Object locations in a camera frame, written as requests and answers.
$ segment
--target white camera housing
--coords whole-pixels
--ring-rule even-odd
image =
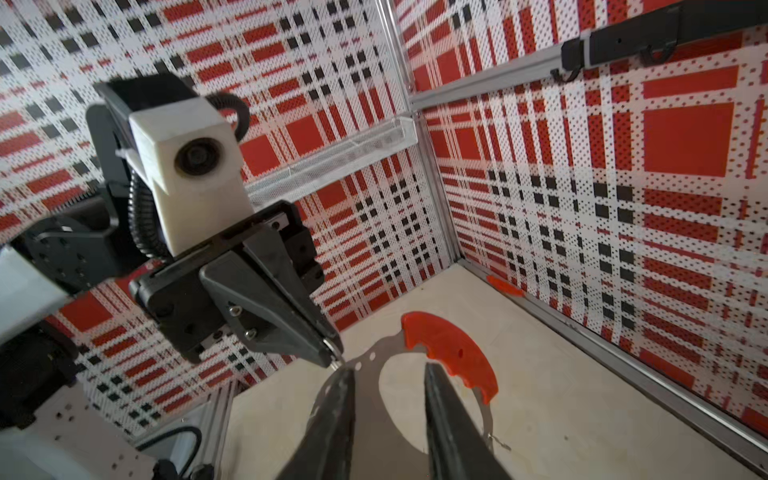
[[[205,98],[134,112],[129,121],[138,156],[128,163],[152,190],[165,243],[174,257],[253,214],[240,177],[243,155],[232,127]],[[176,162],[198,138],[218,143],[216,167],[201,175]]]

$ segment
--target plaid fabric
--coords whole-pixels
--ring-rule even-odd
[[[406,108],[376,8],[363,2],[21,0],[0,5],[0,26],[2,241],[101,179],[84,119],[95,81],[172,71],[200,94],[246,100],[246,183]],[[298,202],[327,278],[314,299],[340,329],[449,263],[418,155]],[[48,318],[79,345],[86,393],[126,434],[291,361],[230,336],[189,365],[130,300],[130,279]]]
[[[426,89],[667,3],[397,12]],[[425,112],[466,258],[763,434],[766,58],[753,28]]]

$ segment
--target beige tabletop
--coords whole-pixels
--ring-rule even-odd
[[[400,331],[403,313],[426,311],[463,329],[491,363],[498,394],[495,455],[515,480],[535,478],[758,478],[622,379],[454,265],[342,333],[344,356]],[[423,370],[408,353],[385,365],[379,388],[402,434],[426,452]],[[298,446],[330,370],[296,361],[235,398],[222,480],[275,478]],[[475,424],[472,392],[452,377]]]

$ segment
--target perforated mesh fabric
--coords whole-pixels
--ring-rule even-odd
[[[427,59],[446,51],[459,65],[448,78],[459,78],[476,70],[461,67],[464,38],[487,45],[473,58],[490,66],[509,22],[523,52],[525,18],[543,48],[554,31],[563,41],[611,12],[669,2],[565,3],[522,2],[511,13],[469,2],[471,21],[440,41],[432,32],[465,4],[403,2],[398,13],[418,25],[407,44],[422,49],[415,70],[433,71]],[[466,258],[763,434],[765,42],[766,29],[754,28],[678,48],[660,67],[633,58],[567,86],[544,79],[425,111]]]
[[[405,109],[376,8],[357,0],[21,0],[0,5],[0,25],[2,241],[101,179],[84,120],[95,81],[172,71],[199,94],[245,99],[247,184]],[[424,182],[411,148],[298,202],[326,272],[313,298],[340,329],[448,265]],[[79,345],[89,399],[127,435],[292,360],[229,336],[192,366],[131,302],[129,281],[48,317]]]

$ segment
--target camera lens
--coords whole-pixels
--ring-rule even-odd
[[[221,146],[213,138],[195,138],[176,155],[176,166],[187,175],[205,175],[219,164]]]

